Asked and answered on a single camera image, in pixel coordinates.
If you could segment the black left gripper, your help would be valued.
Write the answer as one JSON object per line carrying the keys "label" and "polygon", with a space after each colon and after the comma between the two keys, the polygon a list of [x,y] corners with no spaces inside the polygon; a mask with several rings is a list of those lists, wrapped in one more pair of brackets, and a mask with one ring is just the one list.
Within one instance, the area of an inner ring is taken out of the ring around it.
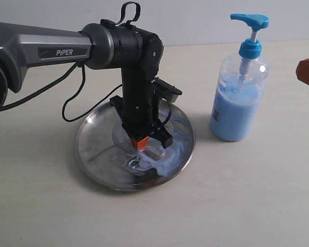
{"label": "black left gripper", "polygon": [[160,121],[159,102],[163,94],[153,85],[155,79],[148,81],[141,69],[122,69],[121,74],[123,96],[112,97],[110,104],[115,107],[132,147],[141,151],[152,137],[163,148],[168,148],[173,137],[165,125],[170,119],[171,108],[168,108],[167,119]]}

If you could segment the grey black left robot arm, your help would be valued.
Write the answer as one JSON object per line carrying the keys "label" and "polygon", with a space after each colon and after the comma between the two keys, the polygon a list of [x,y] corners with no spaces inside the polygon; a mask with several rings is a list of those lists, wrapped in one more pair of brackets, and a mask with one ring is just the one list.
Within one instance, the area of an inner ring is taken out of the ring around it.
{"label": "grey black left robot arm", "polygon": [[169,147],[173,137],[159,119],[159,102],[174,101],[174,88],[157,77],[163,43],[150,31],[110,20],[86,25],[79,32],[0,22],[0,112],[8,90],[22,87],[31,67],[71,63],[82,69],[119,68],[122,96],[110,99],[137,149],[149,138]]}

